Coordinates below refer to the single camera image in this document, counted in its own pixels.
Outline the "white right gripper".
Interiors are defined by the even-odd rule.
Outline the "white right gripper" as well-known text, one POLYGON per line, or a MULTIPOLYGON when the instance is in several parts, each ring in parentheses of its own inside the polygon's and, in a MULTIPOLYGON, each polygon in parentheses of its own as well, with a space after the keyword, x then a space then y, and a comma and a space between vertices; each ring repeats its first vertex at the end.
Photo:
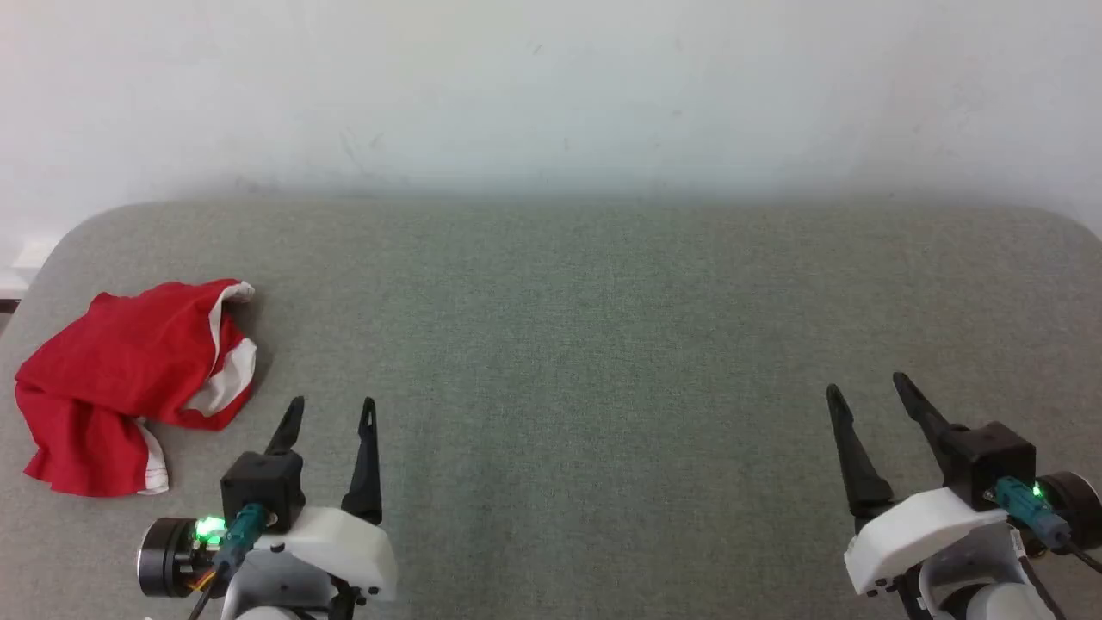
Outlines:
MULTIPOLYGON (((892 378, 907 415, 922 429, 939 467, 951 466, 951 456, 942 444, 942 435, 951 429, 949 421, 912 384, 909 376, 894 372, 892 378)), ((912 494, 894 505, 892 486, 869 461, 869 454, 853 428, 851 407, 838 384, 827 387, 827 404, 850 514, 854 519, 871 519, 851 539, 844 553, 851 587, 858 596, 883 588, 882 580, 892 581, 914 565, 929 561, 965 539, 972 530, 1003 522, 1008 516, 1000 507, 985 511, 972 509, 947 487, 912 494)))

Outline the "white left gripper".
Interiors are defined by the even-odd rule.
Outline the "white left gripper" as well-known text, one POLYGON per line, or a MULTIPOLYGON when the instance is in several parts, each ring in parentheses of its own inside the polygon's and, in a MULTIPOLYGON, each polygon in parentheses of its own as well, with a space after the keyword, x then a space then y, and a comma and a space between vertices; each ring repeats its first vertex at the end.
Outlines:
MULTIPOLYGON (((299 439, 306 398, 292 398, 264 455, 290 454, 299 439)), ((263 546, 283 546, 298 561, 361 588, 383 603, 397 600, 399 569, 393 546, 381 525, 381 455, 375 401, 366 398, 356 463, 348 491, 336 507, 307 505, 287 533, 267 533, 263 546)))

